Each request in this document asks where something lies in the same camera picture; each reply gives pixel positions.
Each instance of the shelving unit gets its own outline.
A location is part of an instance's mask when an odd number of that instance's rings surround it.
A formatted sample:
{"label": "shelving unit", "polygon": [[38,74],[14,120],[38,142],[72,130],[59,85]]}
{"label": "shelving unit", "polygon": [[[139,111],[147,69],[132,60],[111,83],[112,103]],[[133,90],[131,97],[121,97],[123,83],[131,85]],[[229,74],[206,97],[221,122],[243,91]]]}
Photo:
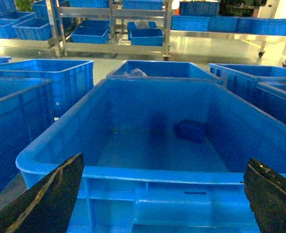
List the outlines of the shelving unit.
{"label": "shelving unit", "polygon": [[[48,15],[53,28],[56,22],[56,16],[52,8],[52,0],[46,0],[48,6]],[[170,36],[196,37],[196,38],[214,38],[214,39],[237,39],[237,40],[257,40],[263,41],[258,56],[262,57],[265,53],[265,45],[267,42],[286,42],[286,36],[274,35],[256,35],[241,33],[215,33],[215,32],[190,32],[171,30],[172,18],[172,1],[164,0],[165,9],[162,11],[152,10],[128,10],[122,9],[121,6],[115,6],[113,0],[110,0],[110,8],[78,8],[78,7],[60,7],[59,0],[56,0],[58,6],[57,17],[73,17],[73,18],[92,18],[92,19],[109,19],[111,21],[111,40],[108,44],[85,44],[73,43],[71,37],[64,35],[63,25],[62,42],[64,55],[68,56],[68,51],[88,51],[88,52],[105,52],[105,53],[127,53],[127,54],[162,54],[164,60],[170,57]],[[119,33],[116,32],[116,20],[121,19],[122,24]],[[162,47],[156,46],[133,46],[129,43],[125,44],[123,35],[125,31],[125,19],[147,19],[164,22],[164,41]],[[55,46],[57,56],[60,56],[60,45]]]}

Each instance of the blue tray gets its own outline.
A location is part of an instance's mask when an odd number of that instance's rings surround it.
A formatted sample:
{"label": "blue tray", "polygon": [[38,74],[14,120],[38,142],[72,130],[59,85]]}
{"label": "blue tray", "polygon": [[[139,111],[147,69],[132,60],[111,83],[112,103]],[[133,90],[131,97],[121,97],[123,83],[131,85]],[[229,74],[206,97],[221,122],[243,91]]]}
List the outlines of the blue tray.
{"label": "blue tray", "polygon": [[[202,144],[176,137],[184,119],[207,124]],[[286,177],[286,125],[214,83],[106,79],[16,164],[30,188],[78,152],[69,232],[259,232],[241,181],[251,157]]]}
{"label": "blue tray", "polygon": [[133,29],[130,32],[132,45],[162,46],[162,29]]}
{"label": "blue tray", "polygon": [[53,80],[55,117],[63,115],[93,84],[93,61],[34,59],[0,65],[0,77]]}
{"label": "blue tray", "polygon": [[206,32],[209,17],[172,16],[172,30]]}
{"label": "blue tray", "polygon": [[286,83],[286,68],[256,65],[209,64],[211,73],[224,79],[228,90],[255,103],[258,82]]}
{"label": "blue tray", "polygon": [[17,155],[53,123],[51,81],[0,78],[0,192],[18,173]]}
{"label": "blue tray", "polygon": [[0,38],[1,39],[10,39],[17,37],[16,31],[13,28],[13,25],[19,23],[16,19],[1,19],[0,18]]}
{"label": "blue tray", "polygon": [[72,34],[74,43],[106,44],[109,41],[108,28],[78,27]]}
{"label": "blue tray", "polygon": [[[140,69],[143,75],[128,75],[132,70]],[[108,79],[139,78],[139,79],[179,79],[198,82],[209,82],[222,84],[223,81],[214,74],[211,74],[193,63],[187,62],[159,62],[159,61],[124,61],[121,66],[107,75]]]}

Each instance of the small blue box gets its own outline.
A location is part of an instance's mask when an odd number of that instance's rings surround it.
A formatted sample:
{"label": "small blue box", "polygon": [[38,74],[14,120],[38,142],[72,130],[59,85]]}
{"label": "small blue box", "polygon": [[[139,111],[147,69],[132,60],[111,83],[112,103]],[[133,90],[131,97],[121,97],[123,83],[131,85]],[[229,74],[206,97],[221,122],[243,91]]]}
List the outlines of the small blue box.
{"label": "small blue box", "polygon": [[209,1],[182,1],[179,13],[181,16],[217,16],[220,9],[219,2]]}
{"label": "small blue box", "polygon": [[187,119],[173,126],[177,137],[197,143],[204,142],[206,129],[207,124]]}
{"label": "small blue box", "polygon": [[238,25],[238,17],[210,17],[207,27],[211,32],[236,32]]}
{"label": "small blue box", "polygon": [[162,46],[163,32],[161,29],[133,29],[130,40],[132,45]]}
{"label": "small blue box", "polygon": [[13,28],[21,40],[49,40],[52,38],[49,20],[45,18],[32,18],[13,26]]}
{"label": "small blue box", "polygon": [[206,32],[209,17],[172,16],[172,30]]}
{"label": "small blue box", "polygon": [[[157,28],[156,22],[148,22],[148,25],[150,28]],[[130,32],[133,29],[137,29],[137,26],[135,25],[135,22],[129,22],[127,24],[127,30],[128,30],[128,39],[130,40]]]}
{"label": "small blue box", "polygon": [[162,10],[163,0],[123,0],[124,9]]}
{"label": "small blue box", "polygon": [[34,18],[35,14],[34,12],[9,12],[9,13],[5,13],[3,15],[0,15],[0,18],[3,19],[16,19],[19,22],[23,22],[26,21],[28,19]]}
{"label": "small blue box", "polygon": [[74,43],[106,44],[109,41],[107,28],[78,27],[72,32]]}
{"label": "small blue box", "polygon": [[10,39],[17,37],[16,31],[13,25],[19,23],[16,19],[0,19],[0,38]]}

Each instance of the crate rim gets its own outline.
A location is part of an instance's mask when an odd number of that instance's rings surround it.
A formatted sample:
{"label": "crate rim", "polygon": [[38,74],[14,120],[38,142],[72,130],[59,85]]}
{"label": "crate rim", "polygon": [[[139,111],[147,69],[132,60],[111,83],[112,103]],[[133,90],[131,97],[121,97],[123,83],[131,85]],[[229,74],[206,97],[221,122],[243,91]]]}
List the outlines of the crate rim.
{"label": "crate rim", "polygon": [[[16,158],[17,168],[29,174],[48,174],[55,169],[58,164],[41,163],[35,161],[34,151],[41,151],[54,137],[58,129],[62,128],[64,122],[75,117],[80,111],[80,107],[90,101],[92,97],[106,82],[112,80],[103,79],[94,88],[89,91],[82,99],[80,99],[72,108],[70,108],[58,121],[54,122],[43,134],[31,142]],[[160,82],[159,80],[149,80],[149,82]],[[259,108],[251,105],[242,98],[236,96],[230,91],[222,88],[215,83],[203,83],[204,85],[211,85],[214,88],[221,88],[223,92],[228,95],[234,96],[242,104],[249,105],[252,111],[260,112],[261,119],[270,121],[276,127],[281,128],[286,133],[286,125]],[[213,184],[213,185],[243,185],[243,173],[228,173],[228,172],[189,172],[189,171],[166,171],[166,170],[147,170],[147,169],[132,169],[132,168],[119,168],[119,167],[99,167],[99,166],[86,166],[84,168],[83,177],[96,178],[96,179],[110,179],[110,180],[133,180],[145,182],[158,182],[158,183],[191,183],[191,184]]]}

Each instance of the wheel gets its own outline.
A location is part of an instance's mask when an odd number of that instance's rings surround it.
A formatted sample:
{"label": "wheel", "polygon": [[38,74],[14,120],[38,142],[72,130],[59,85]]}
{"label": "wheel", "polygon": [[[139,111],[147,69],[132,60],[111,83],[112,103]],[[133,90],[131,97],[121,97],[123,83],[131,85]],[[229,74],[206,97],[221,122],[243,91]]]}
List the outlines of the wheel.
{"label": "wheel", "polygon": [[259,58],[262,58],[262,57],[264,56],[264,53],[265,53],[265,52],[259,52],[259,53],[258,53]]}

